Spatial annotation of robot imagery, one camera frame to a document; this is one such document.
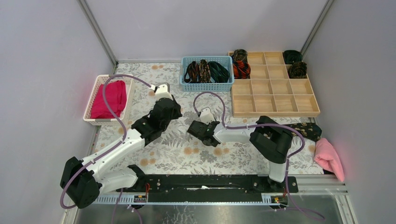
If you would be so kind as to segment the dark floral necktie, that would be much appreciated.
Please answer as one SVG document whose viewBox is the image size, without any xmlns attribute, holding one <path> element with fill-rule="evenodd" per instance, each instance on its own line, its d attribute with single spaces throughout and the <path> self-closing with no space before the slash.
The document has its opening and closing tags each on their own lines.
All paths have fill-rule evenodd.
<svg viewBox="0 0 396 224">
<path fill-rule="evenodd" d="M 298 131 L 304 138 L 317 142 L 322 135 L 322 129 L 316 123 L 295 123 L 286 126 Z"/>
</svg>

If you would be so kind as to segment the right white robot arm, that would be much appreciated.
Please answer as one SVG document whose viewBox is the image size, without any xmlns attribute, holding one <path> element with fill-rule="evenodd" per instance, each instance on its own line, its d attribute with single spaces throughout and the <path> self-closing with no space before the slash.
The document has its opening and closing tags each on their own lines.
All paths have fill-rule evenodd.
<svg viewBox="0 0 396 224">
<path fill-rule="evenodd" d="M 292 128 L 261 116 L 256 123 L 245 125 L 193 121 L 187 133 L 212 147 L 227 142 L 251 143 L 269 161 L 269 189 L 280 192 L 286 187 L 286 160 L 293 138 Z"/>
</svg>

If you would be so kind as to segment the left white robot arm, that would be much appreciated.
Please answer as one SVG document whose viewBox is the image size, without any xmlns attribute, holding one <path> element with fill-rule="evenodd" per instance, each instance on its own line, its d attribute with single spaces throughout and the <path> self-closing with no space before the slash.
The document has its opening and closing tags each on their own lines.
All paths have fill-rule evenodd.
<svg viewBox="0 0 396 224">
<path fill-rule="evenodd" d="M 136 165 L 120 171 L 110 168 L 128 154 L 143 149 L 158 139 L 169 123 L 182 117 L 181 106 L 174 96 L 157 100 L 149 114 L 136 120 L 122 137 L 106 148 L 83 159 L 71 157 L 66 163 L 60 181 L 60 204 L 68 196 L 80 209 L 92 204 L 99 195 L 116 189 L 130 188 L 134 192 L 144 188 L 145 180 Z"/>
</svg>

